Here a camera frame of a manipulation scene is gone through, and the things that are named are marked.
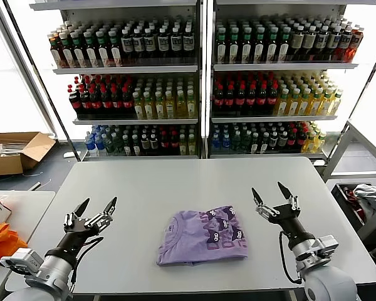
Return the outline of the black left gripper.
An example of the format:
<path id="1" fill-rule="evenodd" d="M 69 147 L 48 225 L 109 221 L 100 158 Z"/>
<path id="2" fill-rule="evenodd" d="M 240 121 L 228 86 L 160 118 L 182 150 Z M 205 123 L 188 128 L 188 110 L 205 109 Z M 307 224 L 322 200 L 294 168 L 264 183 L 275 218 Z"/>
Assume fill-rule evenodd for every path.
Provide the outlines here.
<path id="1" fill-rule="evenodd" d="M 49 256 L 65 260 L 70 265 L 76 265 L 77 256 L 87 239 L 99 234 L 99 228 L 106 228 L 113 221 L 112 214 L 116 209 L 117 198 L 114 197 L 105 209 L 94 217 L 83 220 L 90 198 L 85 199 L 72 212 L 66 213 L 63 223 L 64 237 L 56 248 L 48 251 Z"/>

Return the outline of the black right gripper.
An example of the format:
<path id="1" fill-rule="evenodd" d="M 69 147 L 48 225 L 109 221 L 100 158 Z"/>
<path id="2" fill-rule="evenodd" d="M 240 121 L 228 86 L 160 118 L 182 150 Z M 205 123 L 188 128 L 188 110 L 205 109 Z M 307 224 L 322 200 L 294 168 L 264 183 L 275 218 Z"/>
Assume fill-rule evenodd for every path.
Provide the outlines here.
<path id="1" fill-rule="evenodd" d="M 296 245 L 306 240 L 314 240 L 315 236 L 307 232 L 298 220 L 300 214 L 298 197 L 294 196 L 281 182 L 278 182 L 278 187 L 289 204 L 283 204 L 273 208 L 264 204 L 261 196 L 255 188 L 252 188 L 253 201 L 256 204 L 258 214 L 266 220 L 271 218 L 272 224 L 281 226 L 283 233 L 289 240 L 289 248 L 294 248 Z"/>

